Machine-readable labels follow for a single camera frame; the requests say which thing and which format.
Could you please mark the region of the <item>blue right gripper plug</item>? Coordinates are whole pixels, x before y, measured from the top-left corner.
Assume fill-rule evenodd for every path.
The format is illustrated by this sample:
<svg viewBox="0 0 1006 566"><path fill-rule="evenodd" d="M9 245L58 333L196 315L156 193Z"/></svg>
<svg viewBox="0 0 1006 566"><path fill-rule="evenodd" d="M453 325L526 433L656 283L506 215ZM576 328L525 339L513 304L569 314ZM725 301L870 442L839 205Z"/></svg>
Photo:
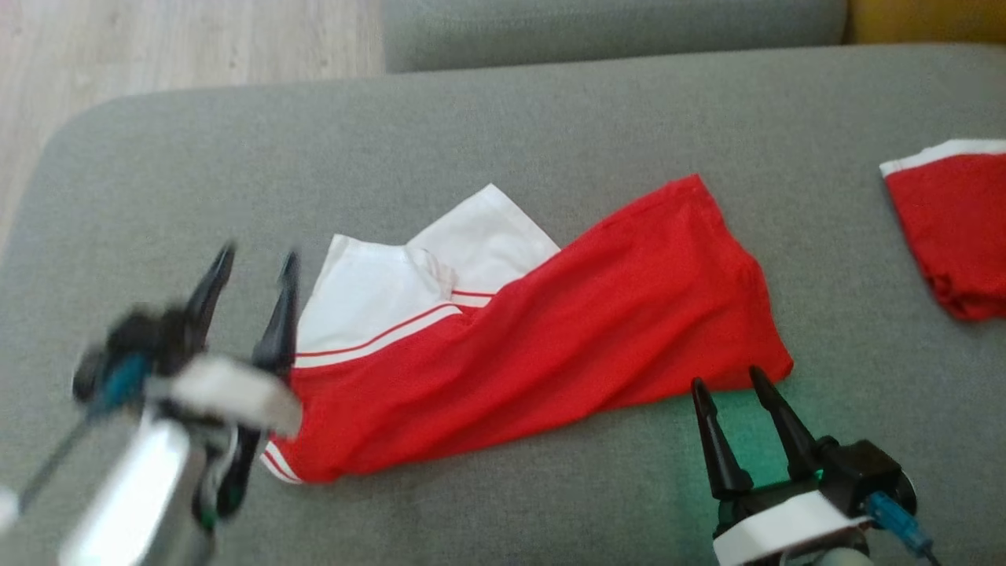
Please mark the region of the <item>blue right gripper plug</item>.
<svg viewBox="0 0 1006 566"><path fill-rule="evenodd" d="M913 555L923 556L933 549L933 538L915 516L884 492L873 492L866 498L865 512L878 527L894 534Z"/></svg>

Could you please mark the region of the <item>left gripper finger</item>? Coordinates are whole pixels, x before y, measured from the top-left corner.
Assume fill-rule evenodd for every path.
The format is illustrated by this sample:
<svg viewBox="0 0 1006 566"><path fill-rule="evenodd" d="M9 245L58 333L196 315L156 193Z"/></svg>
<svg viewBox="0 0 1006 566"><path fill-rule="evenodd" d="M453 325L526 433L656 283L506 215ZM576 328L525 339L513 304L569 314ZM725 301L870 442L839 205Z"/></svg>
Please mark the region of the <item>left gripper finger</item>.
<svg viewBox="0 0 1006 566"><path fill-rule="evenodd" d="M217 301L229 282L236 250L237 245L233 241L224 244L189 297L184 309L182 334L182 352L187 358L205 350Z"/></svg>
<svg viewBox="0 0 1006 566"><path fill-rule="evenodd" d="M287 255L279 286L270 321L252 351L252 365L276 377L288 377L297 352L299 253L296 250Z"/></svg>

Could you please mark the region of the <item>red garment with white trim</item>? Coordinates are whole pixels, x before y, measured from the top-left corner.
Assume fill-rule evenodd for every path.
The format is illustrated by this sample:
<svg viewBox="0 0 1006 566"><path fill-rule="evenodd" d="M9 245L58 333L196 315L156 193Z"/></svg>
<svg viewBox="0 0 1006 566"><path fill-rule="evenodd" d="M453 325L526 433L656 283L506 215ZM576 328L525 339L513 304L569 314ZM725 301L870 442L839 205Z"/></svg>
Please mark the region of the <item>red garment with white trim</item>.
<svg viewBox="0 0 1006 566"><path fill-rule="evenodd" d="M966 322L1006 319L1006 139L952 139L879 170L935 301Z"/></svg>

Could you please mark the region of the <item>blue left gripper plug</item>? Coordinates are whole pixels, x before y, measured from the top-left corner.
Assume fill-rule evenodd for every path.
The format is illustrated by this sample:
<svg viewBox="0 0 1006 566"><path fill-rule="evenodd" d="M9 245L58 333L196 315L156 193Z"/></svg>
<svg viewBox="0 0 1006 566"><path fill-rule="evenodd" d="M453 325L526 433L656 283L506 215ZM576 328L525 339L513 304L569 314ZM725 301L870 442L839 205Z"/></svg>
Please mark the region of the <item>blue left gripper plug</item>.
<svg viewBox="0 0 1006 566"><path fill-rule="evenodd" d="M91 399L86 418L97 420L114 414L141 395L151 373L152 361L139 352L116 362L107 354L96 354L92 359L89 371Z"/></svg>

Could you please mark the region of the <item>grey fabric sofa seat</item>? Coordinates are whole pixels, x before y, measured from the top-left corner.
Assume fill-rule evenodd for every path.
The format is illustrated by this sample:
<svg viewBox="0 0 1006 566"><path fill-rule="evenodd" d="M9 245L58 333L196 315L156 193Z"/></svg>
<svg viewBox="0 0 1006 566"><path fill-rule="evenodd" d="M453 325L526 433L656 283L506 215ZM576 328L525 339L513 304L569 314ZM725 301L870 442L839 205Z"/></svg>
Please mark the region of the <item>grey fabric sofa seat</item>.
<svg viewBox="0 0 1006 566"><path fill-rule="evenodd" d="M1006 47L842 46L124 97L44 148L0 265L0 483L78 418L71 375L136 303L238 243L212 347L261 336L291 247L398 243L492 182L560 246L698 173L766 274L815 435L915 481L945 566L1006 566L1006 322L933 301L878 165L1006 139ZM690 399L477 454L288 486L255 467L223 566L715 564Z"/></svg>

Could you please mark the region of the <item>blue gripper plug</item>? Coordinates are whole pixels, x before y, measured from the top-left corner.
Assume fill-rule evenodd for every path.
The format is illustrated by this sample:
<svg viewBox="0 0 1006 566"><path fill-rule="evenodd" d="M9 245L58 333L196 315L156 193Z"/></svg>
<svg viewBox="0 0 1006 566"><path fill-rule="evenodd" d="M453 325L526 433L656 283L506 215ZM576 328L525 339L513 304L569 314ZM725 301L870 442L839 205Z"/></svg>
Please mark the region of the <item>blue gripper plug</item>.
<svg viewBox="0 0 1006 566"><path fill-rule="evenodd" d="M915 516L884 492L873 492L866 498L865 512L878 527L894 534L913 555L923 556L933 549L933 538Z"/></svg>
<svg viewBox="0 0 1006 566"><path fill-rule="evenodd" d="M97 420L114 414L141 395L151 373L152 361L139 352L116 362L107 354L96 354L92 359L89 371L91 399L86 418Z"/></svg>

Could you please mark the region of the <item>red white panelled striped garment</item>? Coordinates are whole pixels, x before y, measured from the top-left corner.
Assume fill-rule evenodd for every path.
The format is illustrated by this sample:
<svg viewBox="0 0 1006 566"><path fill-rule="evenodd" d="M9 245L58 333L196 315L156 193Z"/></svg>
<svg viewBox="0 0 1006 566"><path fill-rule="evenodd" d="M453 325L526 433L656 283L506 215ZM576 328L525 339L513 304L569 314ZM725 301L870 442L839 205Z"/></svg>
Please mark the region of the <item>red white panelled striped garment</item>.
<svg viewBox="0 0 1006 566"><path fill-rule="evenodd" d="M764 272L700 177L565 247L489 184L402 246L332 237L299 318L292 484L451 458L593 414L773 382L794 363Z"/></svg>

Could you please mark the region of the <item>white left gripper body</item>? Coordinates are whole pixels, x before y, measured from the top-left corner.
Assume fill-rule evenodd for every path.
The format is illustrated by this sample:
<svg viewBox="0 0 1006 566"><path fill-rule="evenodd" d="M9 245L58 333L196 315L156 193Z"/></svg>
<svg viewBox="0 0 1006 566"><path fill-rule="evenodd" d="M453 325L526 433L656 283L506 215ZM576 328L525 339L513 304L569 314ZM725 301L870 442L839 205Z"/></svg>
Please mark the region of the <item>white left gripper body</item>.
<svg viewBox="0 0 1006 566"><path fill-rule="evenodd" d="M263 438L298 436L304 412L290 386L291 368L291 357L246 362L198 355L174 376L154 377L145 387L145 399L195 432L209 453L196 497L205 522L229 519L244 504Z"/></svg>

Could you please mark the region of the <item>mustard yellow cushion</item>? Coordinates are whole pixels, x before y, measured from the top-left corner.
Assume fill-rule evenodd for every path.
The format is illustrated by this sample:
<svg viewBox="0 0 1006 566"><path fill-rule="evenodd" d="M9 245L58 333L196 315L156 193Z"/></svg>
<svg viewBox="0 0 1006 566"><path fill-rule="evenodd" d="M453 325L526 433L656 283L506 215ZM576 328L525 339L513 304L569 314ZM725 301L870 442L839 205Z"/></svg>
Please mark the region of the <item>mustard yellow cushion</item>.
<svg viewBox="0 0 1006 566"><path fill-rule="evenodd" d="M847 44L1006 44L1006 0L848 0Z"/></svg>

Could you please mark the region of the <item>grey sofa side cushion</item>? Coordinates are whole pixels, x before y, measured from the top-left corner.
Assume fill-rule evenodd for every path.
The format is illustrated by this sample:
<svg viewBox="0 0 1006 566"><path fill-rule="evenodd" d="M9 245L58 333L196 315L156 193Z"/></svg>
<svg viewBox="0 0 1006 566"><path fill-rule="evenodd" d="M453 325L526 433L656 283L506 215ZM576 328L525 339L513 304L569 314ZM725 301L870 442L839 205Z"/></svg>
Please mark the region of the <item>grey sofa side cushion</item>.
<svg viewBox="0 0 1006 566"><path fill-rule="evenodd" d="M380 0L391 74L840 44L848 0Z"/></svg>

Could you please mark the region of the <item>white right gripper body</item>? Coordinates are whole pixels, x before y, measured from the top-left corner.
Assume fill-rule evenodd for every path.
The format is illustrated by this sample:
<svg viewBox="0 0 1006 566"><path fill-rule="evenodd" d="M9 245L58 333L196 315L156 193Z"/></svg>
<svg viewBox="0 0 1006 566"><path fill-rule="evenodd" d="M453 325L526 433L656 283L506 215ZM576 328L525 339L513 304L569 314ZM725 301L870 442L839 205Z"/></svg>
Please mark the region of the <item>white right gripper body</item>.
<svg viewBox="0 0 1006 566"><path fill-rule="evenodd" d="M786 480L718 501L718 566L876 566L865 518L849 518L818 490L816 479Z"/></svg>

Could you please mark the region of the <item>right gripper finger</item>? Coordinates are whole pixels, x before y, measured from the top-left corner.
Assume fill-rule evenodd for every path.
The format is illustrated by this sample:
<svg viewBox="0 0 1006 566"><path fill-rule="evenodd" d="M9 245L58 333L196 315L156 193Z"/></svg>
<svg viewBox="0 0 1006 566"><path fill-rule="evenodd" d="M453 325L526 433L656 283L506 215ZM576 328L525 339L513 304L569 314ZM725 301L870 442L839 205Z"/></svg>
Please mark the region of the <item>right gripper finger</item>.
<svg viewBox="0 0 1006 566"><path fill-rule="evenodd" d="M758 401L769 413L787 458L791 480L816 479L820 465L815 456L817 441L795 411L776 390L775 384L759 366L751 366L750 379Z"/></svg>
<svg viewBox="0 0 1006 566"><path fill-rule="evenodd" d="M750 473L737 462L719 424L714 398L701 377L695 377L692 381L691 397L712 498L730 501L747 494L754 487Z"/></svg>

